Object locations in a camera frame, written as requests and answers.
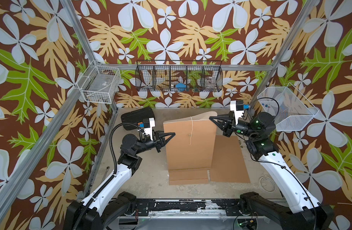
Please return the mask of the brown file bag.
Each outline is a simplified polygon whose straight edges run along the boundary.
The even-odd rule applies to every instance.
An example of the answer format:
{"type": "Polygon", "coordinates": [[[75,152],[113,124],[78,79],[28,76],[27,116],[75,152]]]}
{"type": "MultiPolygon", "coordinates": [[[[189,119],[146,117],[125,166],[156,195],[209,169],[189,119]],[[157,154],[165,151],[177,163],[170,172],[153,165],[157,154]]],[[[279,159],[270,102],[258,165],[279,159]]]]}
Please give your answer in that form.
{"type": "Polygon", "coordinates": [[[168,170],[211,167],[217,126],[209,118],[215,116],[210,111],[163,123],[164,132],[176,134],[166,145],[168,170]]]}
{"type": "Polygon", "coordinates": [[[209,175],[212,182],[250,183],[238,137],[216,136],[209,175]]]}
{"type": "Polygon", "coordinates": [[[169,185],[195,185],[208,184],[208,170],[207,169],[193,169],[193,170],[170,170],[169,185]]]}

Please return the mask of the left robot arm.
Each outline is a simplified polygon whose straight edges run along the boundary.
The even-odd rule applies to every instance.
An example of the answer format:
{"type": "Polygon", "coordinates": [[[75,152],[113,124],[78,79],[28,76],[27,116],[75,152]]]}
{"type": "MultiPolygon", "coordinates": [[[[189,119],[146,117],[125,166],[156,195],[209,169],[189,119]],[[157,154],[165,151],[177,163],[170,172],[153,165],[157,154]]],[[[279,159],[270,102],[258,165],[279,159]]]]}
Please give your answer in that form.
{"type": "Polygon", "coordinates": [[[113,173],[82,201],[73,201],[66,212],[65,230],[105,230],[116,218],[135,213],[136,196],[122,192],[114,199],[117,191],[138,170],[142,158],[138,154],[156,149],[158,152],[176,134],[156,131],[140,140],[133,134],[122,139],[120,157],[113,173]]]}

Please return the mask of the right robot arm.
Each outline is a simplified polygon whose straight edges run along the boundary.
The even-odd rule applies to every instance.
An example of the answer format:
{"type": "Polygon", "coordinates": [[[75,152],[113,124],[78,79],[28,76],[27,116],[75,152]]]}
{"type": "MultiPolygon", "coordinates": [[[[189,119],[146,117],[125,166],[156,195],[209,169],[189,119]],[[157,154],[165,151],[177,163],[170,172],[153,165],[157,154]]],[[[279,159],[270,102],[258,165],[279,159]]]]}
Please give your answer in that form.
{"type": "Polygon", "coordinates": [[[276,128],[274,117],[266,112],[251,121],[238,119],[234,112],[209,118],[226,137],[240,134],[247,137],[246,147],[254,162],[260,163],[272,177],[287,202],[282,206],[256,192],[240,196],[236,208],[241,214],[265,216],[284,230],[327,230],[335,214],[329,205],[322,205],[299,181],[270,140],[276,128]]]}

